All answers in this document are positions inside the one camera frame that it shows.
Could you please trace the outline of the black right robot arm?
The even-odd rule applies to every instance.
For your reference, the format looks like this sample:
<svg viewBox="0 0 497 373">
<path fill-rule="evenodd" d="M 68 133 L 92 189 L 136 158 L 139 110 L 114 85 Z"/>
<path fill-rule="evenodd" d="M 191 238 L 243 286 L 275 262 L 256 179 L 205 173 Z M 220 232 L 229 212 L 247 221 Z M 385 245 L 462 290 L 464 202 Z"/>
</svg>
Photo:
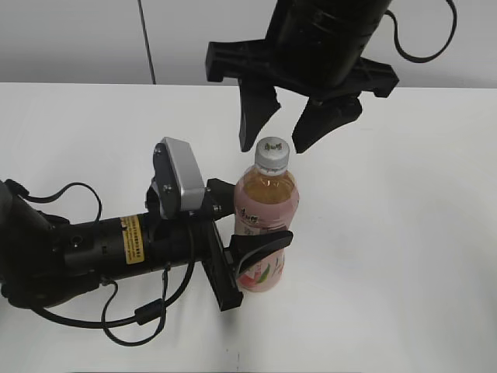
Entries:
<svg viewBox="0 0 497 373">
<path fill-rule="evenodd" d="M 280 108 L 276 88 L 307 97 L 294 127 L 297 153 L 362 113 L 362 92 L 388 97 L 399 79 L 389 64 L 362 53 L 388 1 L 278 1 L 260 40 L 211 42 L 207 80 L 238 81 L 240 148 L 249 151 Z"/>
</svg>

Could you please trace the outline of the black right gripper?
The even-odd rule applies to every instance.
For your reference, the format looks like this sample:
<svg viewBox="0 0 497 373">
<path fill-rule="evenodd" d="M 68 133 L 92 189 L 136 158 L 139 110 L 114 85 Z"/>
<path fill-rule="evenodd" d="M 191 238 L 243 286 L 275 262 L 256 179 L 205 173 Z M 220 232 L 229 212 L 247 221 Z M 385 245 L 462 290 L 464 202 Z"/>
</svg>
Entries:
<svg viewBox="0 0 497 373">
<path fill-rule="evenodd" d="M 292 134 L 296 153 L 302 154 L 330 132 L 358 119 L 363 109 L 352 94 L 365 91 L 387 98 L 399 82 L 390 65 L 359 58 L 340 85 L 319 87 L 284 71 L 264 40 L 210 42 L 205 72 L 209 82 L 239 78 L 242 152 L 251 150 L 259 132 L 281 107 L 274 86 L 310 98 Z"/>
</svg>

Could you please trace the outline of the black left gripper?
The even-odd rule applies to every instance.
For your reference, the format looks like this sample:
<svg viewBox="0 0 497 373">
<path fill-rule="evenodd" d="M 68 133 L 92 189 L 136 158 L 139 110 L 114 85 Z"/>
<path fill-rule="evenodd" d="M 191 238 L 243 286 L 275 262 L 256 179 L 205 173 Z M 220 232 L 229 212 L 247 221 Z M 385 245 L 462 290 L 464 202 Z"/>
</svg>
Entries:
<svg viewBox="0 0 497 373">
<path fill-rule="evenodd" d="M 234 198 L 234 184 L 217 178 L 209 179 L 203 204 L 198 211 L 180 213 L 176 219 L 167 220 L 161 218 L 158 195 L 150 187 L 145 199 L 148 211 L 139 215 L 145 261 L 127 265 L 116 278 L 147 274 L 166 264 L 178 267 L 189 261 L 200 261 L 219 309 L 227 311 L 239 307 L 243 294 L 235 278 L 276 251 L 288 247 L 294 234 L 278 231 L 265 235 L 233 235 L 228 247 L 227 264 L 215 221 L 235 213 Z"/>
</svg>

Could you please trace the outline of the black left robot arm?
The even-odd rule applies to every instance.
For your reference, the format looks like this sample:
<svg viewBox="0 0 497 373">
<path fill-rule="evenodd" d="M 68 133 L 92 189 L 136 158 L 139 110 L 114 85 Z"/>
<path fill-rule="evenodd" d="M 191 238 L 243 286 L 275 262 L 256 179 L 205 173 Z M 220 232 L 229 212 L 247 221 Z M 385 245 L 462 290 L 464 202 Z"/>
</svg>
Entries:
<svg viewBox="0 0 497 373">
<path fill-rule="evenodd" d="M 237 280 L 253 264 L 290 245 L 289 231 L 233 235 L 225 246 L 218 220 L 234 212 L 234 186 L 207 184 L 201 207 L 161 214 L 149 189 L 143 214 L 72 224 L 34 208 L 35 200 L 12 180 L 1 185 L 1 278 L 15 307 L 60 305 L 93 291 L 107 279 L 121 280 L 201 262 L 220 310 L 240 306 Z"/>
</svg>

